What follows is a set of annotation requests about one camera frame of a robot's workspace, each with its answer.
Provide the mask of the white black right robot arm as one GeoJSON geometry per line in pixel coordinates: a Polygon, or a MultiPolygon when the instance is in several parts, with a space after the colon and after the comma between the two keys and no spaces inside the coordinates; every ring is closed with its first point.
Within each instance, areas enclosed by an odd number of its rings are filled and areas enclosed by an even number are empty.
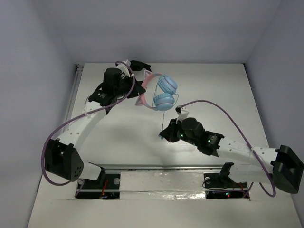
{"type": "Polygon", "coordinates": [[[223,186],[229,187],[235,182],[272,183],[284,192],[299,192],[304,164],[288,146],[281,145],[278,149],[249,147],[206,131],[193,117],[183,121],[171,119],[159,135],[170,143],[182,140],[204,155],[227,159],[219,174],[223,186]]]}

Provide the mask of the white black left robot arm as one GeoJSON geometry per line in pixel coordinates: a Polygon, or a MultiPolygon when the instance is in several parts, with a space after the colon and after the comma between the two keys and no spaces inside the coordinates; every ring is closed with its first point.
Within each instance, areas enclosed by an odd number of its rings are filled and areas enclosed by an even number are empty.
{"type": "Polygon", "coordinates": [[[115,67],[107,68],[103,82],[86,99],[79,116],[63,123],[46,139],[41,155],[41,168],[44,178],[52,185],[48,173],[52,173],[71,183],[89,180],[95,187],[105,184],[105,169],[81,158],[81,147],[95,126],[106,117],[110,110],[124,101],[145,93],[142,82],[135,79],[134,73],[140,67],[117,61],[115,67]]]}

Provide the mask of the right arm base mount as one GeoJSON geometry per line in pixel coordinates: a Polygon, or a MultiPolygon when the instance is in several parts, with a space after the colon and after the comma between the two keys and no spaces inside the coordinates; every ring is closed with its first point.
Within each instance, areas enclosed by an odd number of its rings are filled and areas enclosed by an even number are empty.
{"type": "Polygon", "coordinates": [[[226,162],[217,173],[204,173],[202,187],[206,190],[206,199],[250,199],[246,182],[234,182],[230,169],[234,165],[226,162]]]}

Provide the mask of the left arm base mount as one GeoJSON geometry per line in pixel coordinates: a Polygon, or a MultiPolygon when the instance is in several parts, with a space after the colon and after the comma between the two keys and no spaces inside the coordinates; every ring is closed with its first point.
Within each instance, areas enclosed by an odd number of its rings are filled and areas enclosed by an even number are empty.
{"type": "Polygon", "coordinates": [[[102,172],[97,180],[79,180],[75,198],[80,200],[119,200],[121,173],[115,171],[102,172]]]}

